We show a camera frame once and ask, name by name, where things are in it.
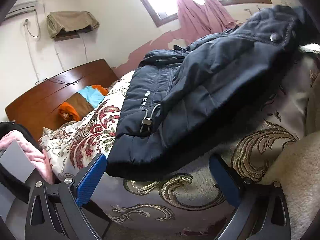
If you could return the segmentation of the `dark navy padded jacket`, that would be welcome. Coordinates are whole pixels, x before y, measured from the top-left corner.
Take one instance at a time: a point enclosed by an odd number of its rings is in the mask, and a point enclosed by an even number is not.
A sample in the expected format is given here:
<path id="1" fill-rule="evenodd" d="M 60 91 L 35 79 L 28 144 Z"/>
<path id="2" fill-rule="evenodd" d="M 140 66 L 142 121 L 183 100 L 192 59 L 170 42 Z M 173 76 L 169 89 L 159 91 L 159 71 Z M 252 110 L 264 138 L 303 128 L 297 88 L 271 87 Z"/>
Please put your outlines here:
<path id="1" fill-rule="evenodd" d="M 130 81 L 106 173 L 151 181 L 236 132 L 278 89 L 313 22 L 277 5 L 180 50 L 146 54 Z"/>

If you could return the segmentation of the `cream fleece blanket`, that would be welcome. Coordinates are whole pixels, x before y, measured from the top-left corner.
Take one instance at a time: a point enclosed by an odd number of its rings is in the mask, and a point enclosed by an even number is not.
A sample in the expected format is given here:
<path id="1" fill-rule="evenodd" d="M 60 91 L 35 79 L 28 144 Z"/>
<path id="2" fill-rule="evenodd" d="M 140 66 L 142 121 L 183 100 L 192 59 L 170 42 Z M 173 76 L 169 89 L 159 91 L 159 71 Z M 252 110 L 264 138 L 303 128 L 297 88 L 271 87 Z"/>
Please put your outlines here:
<path id="1" fill-rule="evenodd" d="M 311 87 L 305 131 L 305 137 L 285 147 L 261 181 L 280 182 L 291 239 L 319 239 L 319 77 Z"/>

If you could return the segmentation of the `pink fluffy garment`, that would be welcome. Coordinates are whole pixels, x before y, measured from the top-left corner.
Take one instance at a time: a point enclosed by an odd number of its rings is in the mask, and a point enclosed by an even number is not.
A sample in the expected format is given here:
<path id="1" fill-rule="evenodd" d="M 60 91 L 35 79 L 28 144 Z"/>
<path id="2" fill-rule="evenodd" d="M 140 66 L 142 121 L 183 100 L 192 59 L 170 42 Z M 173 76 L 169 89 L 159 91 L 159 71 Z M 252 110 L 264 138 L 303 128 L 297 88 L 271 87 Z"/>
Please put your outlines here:
<path id="1" fill-rule="evenodd" d="M 34 164 L 41 177 L 47 183 L 53 185 L 55 179 L 46 150 L 38 150 L 18 130 L 10 131 L 1 139 L 1 150 L 6 150 L 13 141 L 18 143 L 29 161 Z"/>

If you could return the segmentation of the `grey box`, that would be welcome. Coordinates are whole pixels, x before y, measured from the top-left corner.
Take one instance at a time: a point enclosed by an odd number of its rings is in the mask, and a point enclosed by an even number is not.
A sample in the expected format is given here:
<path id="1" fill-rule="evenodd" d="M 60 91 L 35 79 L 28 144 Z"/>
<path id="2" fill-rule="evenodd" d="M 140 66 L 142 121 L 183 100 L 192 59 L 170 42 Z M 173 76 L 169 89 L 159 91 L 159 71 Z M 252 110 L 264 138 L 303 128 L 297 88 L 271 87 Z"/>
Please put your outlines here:
<path id="1" fill-rule="evenodd" d="M 20 182 L 25 183 L 35 166 L 30 162 L 20 145 L 14 140 L 6 150 L 1 153 L 1 165 Z"/>

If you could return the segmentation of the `floral white red bedspread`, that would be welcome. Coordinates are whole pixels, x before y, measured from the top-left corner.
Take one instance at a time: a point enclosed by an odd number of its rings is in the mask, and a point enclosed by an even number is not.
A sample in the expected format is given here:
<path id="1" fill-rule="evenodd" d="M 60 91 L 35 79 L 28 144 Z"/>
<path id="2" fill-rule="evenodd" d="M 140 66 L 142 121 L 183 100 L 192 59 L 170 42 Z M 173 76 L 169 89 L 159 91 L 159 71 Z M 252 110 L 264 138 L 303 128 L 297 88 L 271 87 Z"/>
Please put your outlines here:
<path id="1" fill-rule="evenodd" d="M 278 91 L 250 120 L 248 127 L 213 149 L 241 177 L 257 182 L 283 149 L 302 139 L 308 97 L 319 74 L 319 45 L 299 49 L 298 59 Z M 79 122 L 43 129 L 40 146 L 53 174 L 72 177 L 97 153 L 114 143 L 120 110 L 133 72 L 115 82 L 108 96 Z M 209 154 L 160 181 L 138 182 L 103 175 L 92 200 L 122 226 L 173 235 L 217 233 L 233 213 L 209 170 Z"/>

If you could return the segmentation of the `brown wooden headboard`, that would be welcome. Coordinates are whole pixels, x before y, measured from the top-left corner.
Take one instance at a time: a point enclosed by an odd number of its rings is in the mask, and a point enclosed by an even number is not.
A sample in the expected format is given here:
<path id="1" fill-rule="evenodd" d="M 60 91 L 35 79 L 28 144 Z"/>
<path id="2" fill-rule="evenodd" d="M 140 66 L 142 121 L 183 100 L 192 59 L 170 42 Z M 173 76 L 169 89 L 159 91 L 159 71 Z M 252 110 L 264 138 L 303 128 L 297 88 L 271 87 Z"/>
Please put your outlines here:
<path id="1" fill-rule="evenodd" d="M 104 59 L 69 69 L 31 88 L 5 108 L 9 121 L 22 124 L 39 140 L 43 128 L 58 129 L 66 120 L 58 107 L 89 85 L 109 87 L 118 77 Z"/>

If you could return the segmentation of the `orange brown blue pillow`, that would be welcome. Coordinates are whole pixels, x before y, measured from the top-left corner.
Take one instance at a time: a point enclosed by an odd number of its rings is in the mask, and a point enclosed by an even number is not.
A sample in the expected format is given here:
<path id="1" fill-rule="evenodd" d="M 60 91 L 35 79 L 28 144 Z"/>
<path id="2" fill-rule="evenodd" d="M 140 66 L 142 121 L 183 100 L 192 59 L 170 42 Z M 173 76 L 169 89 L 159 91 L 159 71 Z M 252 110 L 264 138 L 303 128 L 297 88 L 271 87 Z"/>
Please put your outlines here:
<path id="1" fill-rule="evenodd" d="M 58 114 L 66 121 L 80 121 L 93 111 L 107 96 L 101 85 L 91 85 L 79 90 L 58 107 Z"/>

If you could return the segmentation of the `pink curtain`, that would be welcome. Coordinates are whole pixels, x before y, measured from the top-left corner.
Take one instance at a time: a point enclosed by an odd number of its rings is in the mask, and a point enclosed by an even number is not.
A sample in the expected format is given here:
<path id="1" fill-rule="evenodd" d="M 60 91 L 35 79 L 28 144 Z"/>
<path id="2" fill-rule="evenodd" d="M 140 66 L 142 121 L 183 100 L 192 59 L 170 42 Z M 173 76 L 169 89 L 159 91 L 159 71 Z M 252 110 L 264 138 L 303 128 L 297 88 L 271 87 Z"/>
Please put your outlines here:
<path id="1" fill-rule="evenodd" d="M 186 44 L 236 26 L 236 20 L 218 0 L 177 0 L 177 15 Z"/>

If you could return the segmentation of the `olive cloth covered wall unit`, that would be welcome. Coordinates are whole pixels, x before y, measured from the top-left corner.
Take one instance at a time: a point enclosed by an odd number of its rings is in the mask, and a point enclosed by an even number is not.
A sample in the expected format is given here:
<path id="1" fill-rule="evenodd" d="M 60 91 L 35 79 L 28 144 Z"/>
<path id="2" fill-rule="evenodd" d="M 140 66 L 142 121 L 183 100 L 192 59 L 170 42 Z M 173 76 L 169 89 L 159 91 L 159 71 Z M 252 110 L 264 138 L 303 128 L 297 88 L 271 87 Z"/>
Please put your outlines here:
<path id="1" fill-rule="evenodd" d="M 54 11 L 47 16 L 47 30 L 52 39 L 62 30 L 65 33 L 84 29 L 93 31 L 99 26 L 99 21 L 88 11 Z"/>

